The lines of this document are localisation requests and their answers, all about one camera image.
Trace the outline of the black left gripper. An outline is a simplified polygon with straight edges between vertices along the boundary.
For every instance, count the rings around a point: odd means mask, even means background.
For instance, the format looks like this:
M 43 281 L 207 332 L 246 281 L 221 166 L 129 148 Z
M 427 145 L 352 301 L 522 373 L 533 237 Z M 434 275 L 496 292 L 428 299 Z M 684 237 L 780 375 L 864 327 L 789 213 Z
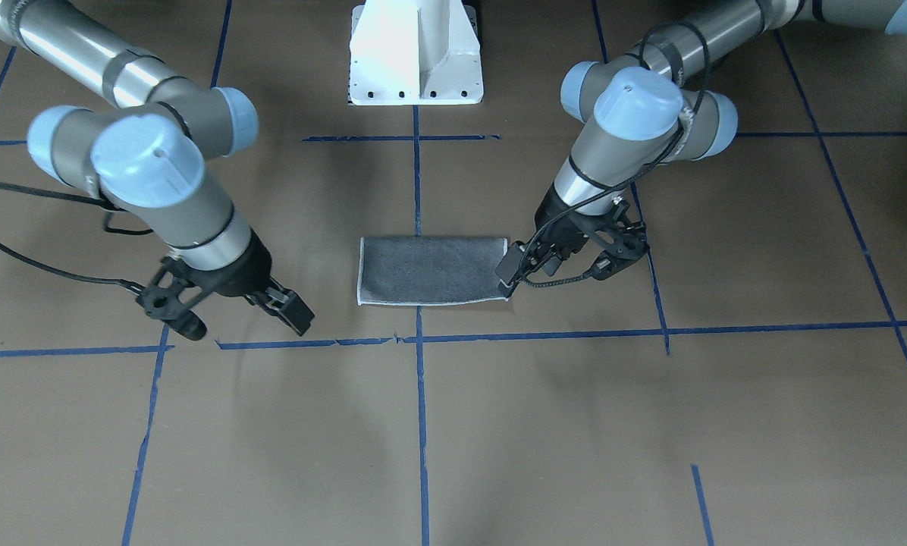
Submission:
M 645 224 L 628 218 L 631 205 L 627 201 L 609 204 L 610 210 L 601 215 L 586 215 L 577 211 L 554 221 L 567 208 L 555 189 L 549 189 L 535 213 L 535 225 L 541 234 L 535 238 L 527 256 L 527 244 L 515 241 L 495 267 L 499 279 L 499 294 L 512 297 L 526 274 L 543 270 L 553 276 L 564 260 L 582 251 L 587 242 L 601 249 L 589 267 L 588 276 L 603 281 L 626 269 L 650 252 Z

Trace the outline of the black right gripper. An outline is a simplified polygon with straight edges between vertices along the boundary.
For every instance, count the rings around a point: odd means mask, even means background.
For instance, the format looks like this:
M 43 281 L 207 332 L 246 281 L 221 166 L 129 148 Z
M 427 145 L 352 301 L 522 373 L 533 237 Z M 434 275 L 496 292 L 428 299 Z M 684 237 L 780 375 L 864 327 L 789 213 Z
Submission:
M 166 256 L 136 302 L 149 317 L 162 319 L 177 335 L 191 341 L 203 339 L 207 327 L 190 309 L 214 293 L 245 298 L 280 319 L 296 335 L 304 336 L 314 321 L 314 311 L 297 293 L 277 283 L 271 272 L 271 253 L 252 232 L 245 252 L 235 262 L 213 271 Z

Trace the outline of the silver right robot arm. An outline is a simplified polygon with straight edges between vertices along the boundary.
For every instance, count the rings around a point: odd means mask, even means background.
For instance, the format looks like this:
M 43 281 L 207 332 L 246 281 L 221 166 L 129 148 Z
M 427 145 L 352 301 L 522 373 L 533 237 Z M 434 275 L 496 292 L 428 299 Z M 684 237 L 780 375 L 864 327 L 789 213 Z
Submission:
M 190 340 L 206 325 L 193 308 L 238 297 L 298 335 L 312 310 L 272 277 L 272 256 L 208 170 L 252 145 L 259 116 L 245 93 L 203 89 L 68 1 L 0 1 L 0 40 L 61 69 L 113 107 L 61 105 L 27 132 L 34 163 L 104 209 L 135 215 L 168 246 L 148 284 L 96 278 L 133 293 L 151 318 Z

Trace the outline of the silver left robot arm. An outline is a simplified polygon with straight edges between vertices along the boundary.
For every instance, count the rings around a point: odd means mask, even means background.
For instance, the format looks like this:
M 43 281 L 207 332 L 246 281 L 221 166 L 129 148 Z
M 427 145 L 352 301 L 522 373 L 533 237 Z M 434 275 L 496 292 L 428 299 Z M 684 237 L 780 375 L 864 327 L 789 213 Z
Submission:
M 582 279 L 605 280 L 648 255 L 645 224 L 628 218 L 623 191 L 655 166 L 726 149 L 739 117 L 709 90 L 711 65 L 796 20 L 907 35 L 907 1 L 714 1 L 654 25 L 607 63 L 572 67 L 560 102 L 584 127 L 535 214 L 536 232 L 498 264 L 503 297 L 537 271 L 554 275 L 587 242 L 600 253 Z

